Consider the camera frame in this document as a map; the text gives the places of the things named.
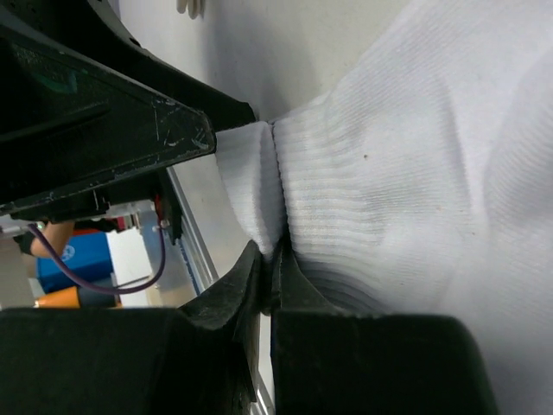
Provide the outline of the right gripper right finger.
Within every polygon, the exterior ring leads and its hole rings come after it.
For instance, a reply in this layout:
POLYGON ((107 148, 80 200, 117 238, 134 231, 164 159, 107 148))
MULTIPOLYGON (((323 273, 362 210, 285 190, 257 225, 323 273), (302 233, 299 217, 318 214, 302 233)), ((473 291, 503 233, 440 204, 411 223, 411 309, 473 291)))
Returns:
POLYGON ((339 310, 303 275, 287 241, 272 275, 270 356, 279 414, 499 410, 460 321, 339 310))

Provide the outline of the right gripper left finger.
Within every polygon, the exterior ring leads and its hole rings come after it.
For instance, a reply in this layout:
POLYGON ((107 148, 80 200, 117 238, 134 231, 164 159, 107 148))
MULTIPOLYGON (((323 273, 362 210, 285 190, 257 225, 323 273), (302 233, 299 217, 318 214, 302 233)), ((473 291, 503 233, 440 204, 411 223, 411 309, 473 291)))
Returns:
POLYGON ((179 308, 3 311, 2 413, 248 413, 260 265, 249 242, 224 277, 179 308))

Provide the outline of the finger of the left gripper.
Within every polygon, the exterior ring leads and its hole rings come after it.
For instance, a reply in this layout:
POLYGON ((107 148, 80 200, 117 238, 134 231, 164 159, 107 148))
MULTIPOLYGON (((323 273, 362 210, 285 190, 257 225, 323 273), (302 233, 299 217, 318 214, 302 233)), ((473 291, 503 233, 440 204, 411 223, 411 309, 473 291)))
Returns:
POLYGON ((249 104, 234 99, 172 67, 142 48, 107 1, 87 1, 98 37, 90 56, 133 80, 204 112, 216 130, 228 130, 256 120, 249 104))

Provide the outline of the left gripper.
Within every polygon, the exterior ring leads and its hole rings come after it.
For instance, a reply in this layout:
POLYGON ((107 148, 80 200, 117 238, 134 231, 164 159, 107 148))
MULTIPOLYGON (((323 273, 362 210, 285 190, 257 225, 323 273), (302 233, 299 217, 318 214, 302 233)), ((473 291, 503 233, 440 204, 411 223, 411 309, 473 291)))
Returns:
POLYGON ((12 21, 1 24, 1 238, 153 210, 181 236, 166 167, 214 152, 207 116, 12 21))

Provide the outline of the long white sock striped cuff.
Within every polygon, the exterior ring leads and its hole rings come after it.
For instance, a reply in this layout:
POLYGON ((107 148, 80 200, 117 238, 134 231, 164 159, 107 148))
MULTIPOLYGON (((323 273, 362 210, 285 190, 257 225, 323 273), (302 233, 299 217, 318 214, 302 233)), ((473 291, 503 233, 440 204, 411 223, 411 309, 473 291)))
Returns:
POLYGON ((552 411, 552 4, 414 1, 328 93, 217 136, 245 233, 343 309, 460 319, 552 411))

